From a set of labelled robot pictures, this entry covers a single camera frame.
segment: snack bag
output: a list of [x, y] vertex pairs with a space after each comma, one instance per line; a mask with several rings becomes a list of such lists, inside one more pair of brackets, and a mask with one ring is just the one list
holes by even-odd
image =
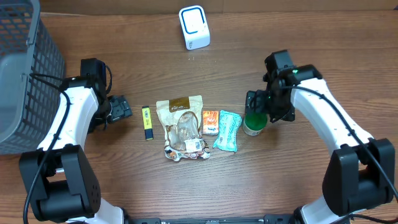
[[214, 142], [213, 148], [217, 147], [230, 152], [238, 151], [236, 133], [241, 124], [242, 118], [239, 114], [222, 110], [220, 113], [220, 132]]
[[207, 159], [210, 150], [200, 131], [201, 96], [182, 97], [156, 102], [156, 113], [165, 132], [164, 152], [167, 158], [179, 161]]
[[203, 111], [203, 134], [218, 134], [218, 111]]

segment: gray plastic basket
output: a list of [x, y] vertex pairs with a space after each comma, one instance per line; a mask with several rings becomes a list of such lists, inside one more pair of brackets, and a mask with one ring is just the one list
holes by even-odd
[[63, 78], [65, 61], [40, 20], [38, 0], [1, 0], [0, 154], [36, 150], [57, 112], [59, 92], [30, 73]]

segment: teal snack package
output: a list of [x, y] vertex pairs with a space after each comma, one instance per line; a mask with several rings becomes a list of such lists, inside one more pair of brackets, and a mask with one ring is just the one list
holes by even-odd
[[236, 152], [238, 150], [236, 146], [236, 133], [241, 124], [242, 118], [239, 114], [222, 110], [219, 121], [220, 131], [213, 148]]

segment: barcode sticker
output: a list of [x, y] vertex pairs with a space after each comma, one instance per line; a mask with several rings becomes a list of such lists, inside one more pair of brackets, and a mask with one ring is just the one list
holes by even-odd
[[187, 153], [201, 151], [201, 144], [199, 139], [185, 140], [185, 148]]

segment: wooden table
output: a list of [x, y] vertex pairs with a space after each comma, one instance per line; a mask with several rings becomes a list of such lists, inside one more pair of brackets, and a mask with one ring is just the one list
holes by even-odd
[[[134, 115], [89, 135], [85, 152], [103, 197], [133, 217], [292, 213], [321, 195], [328, 150], [301, 114], [293, 123], [268, 125], [258, 137], [240, 129], [236, 154], [215, 149], [207, 161], [177, 163], [163, 153], [156, 101], [202, 95], [206, 110], [243, 114], [246, 92], [266, 87], [264, 59], [278, 50], [289, 49], [296, 65], [314, 64], [361, 127], [398, 146], [394, 11], [209, 14], [211, 44], [193, 51], [185, 50], [176, 15], [43, 21], [68, 76], [80, 74], [80, 59], [96, 57], [112, 69], [111, 93], [129, 100]], [[152, 141], [144, 139], [143, 105], [151, 108]], [[0, 223], [22, 222], [26, 192], [18, 160], [0, 157]], [[394, 218], [397, 211], [390, 203], [366, 213]]]

